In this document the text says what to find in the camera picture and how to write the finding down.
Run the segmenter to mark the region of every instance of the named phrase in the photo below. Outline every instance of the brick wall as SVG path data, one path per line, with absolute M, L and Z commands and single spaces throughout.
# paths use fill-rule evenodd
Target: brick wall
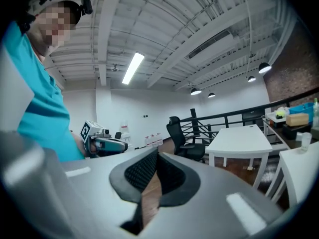
M 319 59 L 310 39 L 297 23 L 282 53 L 264 76 L 269 101 L 295 96 L 319 87 Z M 319 93 L 291 102 L 291 107 L 313 102 Z

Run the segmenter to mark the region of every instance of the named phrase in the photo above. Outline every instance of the black office chair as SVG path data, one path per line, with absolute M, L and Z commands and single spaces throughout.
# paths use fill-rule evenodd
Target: black office chair
M 186 143 L 185 136 L 181 130 L 178 117 L 170 117 L 169 123 L 166 125 L 167 131 L 171 136 L 174 144 L 174 154 L 196 161 L 202 160 L 205 163 L 205 145 L 200 143 Z
M 116 132 L 114 138 L 118 139 L 118 140 L 121 140 L 121 136 L 122 136 L 121 132 Z

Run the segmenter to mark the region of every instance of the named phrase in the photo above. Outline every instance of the hand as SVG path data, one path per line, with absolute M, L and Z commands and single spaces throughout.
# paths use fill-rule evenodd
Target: hand
M 87 152 L 85 151 L 84 142 L 82 141 L 82 138 L 79 137 L 78 135 L 74 134 L 73 132 L 71 132 L 71 135 L 73 136 L 74 141 L 75 141 L 75 143 L 76 143 L 76 146 L 78 147 L 78 149 L 80 150 L 80 152 L 82 153 L 82 155 L 83 155 L 84 157 L 87 157 L 88 154 L 87 154 Z M 90 148 L 91 148 L 91 153 L 95 153 L 95 152 L 96 152 L 96 147 L 95 147 L 95 142 L 94 142 L 94 141 L 91 142 Z

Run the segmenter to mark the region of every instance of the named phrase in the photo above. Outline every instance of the green bottle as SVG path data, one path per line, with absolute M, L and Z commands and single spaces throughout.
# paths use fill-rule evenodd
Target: green bottle
M 319 104 L 318 104 L 317 98 L 315 98 L 315 103 L 314 103 L 313 127 L 315 126 L 319 126 Z

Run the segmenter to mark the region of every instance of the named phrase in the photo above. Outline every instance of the white ceiling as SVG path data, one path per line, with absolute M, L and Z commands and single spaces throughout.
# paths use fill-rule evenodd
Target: white ceiling
M 70 81 L 121 81 L 138 51 L 145 59 L 132 82 L 145 88 L 201 89 L 247 70 L 250 28 L 245 0 L 91 0 L 93 13 L 81 17 L 69 41 L 46 61 L 61 88 Z M 248 0 L 253 45 L 249 71 L 260 62 L 273 63 L 294 27 L 296 17 L 285 0 Z M 42 6 L 33 4 L 34 12 Z M 194 65 L 187 55 L 227 29 L 231 42 Z

